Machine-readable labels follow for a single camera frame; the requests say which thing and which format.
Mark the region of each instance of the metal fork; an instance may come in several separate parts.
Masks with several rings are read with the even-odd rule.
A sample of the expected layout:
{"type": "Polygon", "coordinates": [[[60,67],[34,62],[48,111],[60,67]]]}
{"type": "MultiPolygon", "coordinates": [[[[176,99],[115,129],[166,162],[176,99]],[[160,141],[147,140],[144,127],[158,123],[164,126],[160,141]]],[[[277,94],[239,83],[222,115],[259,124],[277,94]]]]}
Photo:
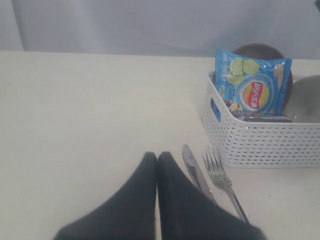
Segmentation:
{"type": "Polygon", "coordinates": [[[204,155],[202,154],[202,157],[204,160],[206,170],[213,184],[216,187],[225,190],[233,206],[235,207],[240,219],[249,224],[250,222],[243,208],[241,207],[235,192],[232,189],[231,180],[228,178],[225,172],[224,166],[220,160],[217,147],[206,146],[204,148],[204,155]]]}

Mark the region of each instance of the chip bag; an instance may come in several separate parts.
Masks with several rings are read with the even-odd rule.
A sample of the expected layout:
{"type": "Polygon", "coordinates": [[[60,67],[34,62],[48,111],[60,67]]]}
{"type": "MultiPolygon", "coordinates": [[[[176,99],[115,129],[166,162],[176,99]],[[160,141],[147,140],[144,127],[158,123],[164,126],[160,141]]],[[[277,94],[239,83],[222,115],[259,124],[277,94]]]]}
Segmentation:
{"type": "Polygon", "coordinates": [[[253,59],[218,49],[215,87],[230,112],[279,115],[285,99],[292,59],[253,59]]]}

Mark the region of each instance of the butter knife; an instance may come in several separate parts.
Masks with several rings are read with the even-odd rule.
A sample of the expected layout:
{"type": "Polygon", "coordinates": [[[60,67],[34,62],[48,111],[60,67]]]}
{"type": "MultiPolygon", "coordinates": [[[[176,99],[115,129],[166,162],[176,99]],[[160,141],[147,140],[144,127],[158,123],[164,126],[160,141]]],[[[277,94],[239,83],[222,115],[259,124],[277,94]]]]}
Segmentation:
{"type": "Polygon", "coordinates": [[[194,183],[194,185],[204,193],[212,202],[217,204],[208,184],[205,179],[204,174],[202,173],[195,156],[191,152],[191,149],[188,145],[183,145],[182,147],[182,158],[184,161],[184,164],[186,166],[186,169],[189,172],[189,175],[191,176],[191,179],[194,183]]]}

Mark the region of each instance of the fork handle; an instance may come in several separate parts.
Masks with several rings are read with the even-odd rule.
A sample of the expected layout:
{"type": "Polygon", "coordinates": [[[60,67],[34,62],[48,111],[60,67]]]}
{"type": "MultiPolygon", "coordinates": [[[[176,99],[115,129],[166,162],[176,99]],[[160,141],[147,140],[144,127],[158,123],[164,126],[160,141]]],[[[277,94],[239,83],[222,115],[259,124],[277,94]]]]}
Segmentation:
{"type": "Polygon", "coordinates": [[[233,206],[235,207],[236,212],[238,213],[241,220],[243,220],[245,223],[250,224],[247,215],[245,214],[245,211],[243,210],[242,206],[240,205],[240,202],[234,192],[234,190],[230,187],[227,191],[227,194],[229,195],[229,198],[231,202],[233,203],[233,206]]]}

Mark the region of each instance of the white backdrop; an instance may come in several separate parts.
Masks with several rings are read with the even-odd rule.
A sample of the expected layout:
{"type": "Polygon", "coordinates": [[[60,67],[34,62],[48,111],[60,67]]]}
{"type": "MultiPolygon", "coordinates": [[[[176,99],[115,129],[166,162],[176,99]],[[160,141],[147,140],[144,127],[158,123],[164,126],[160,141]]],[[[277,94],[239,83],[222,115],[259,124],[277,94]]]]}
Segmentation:
{"type": "Polygon", "coordinates": [[[314,0],[0,0],[0,49],[213,56],[266,43],[320,59],[314,0]]]}

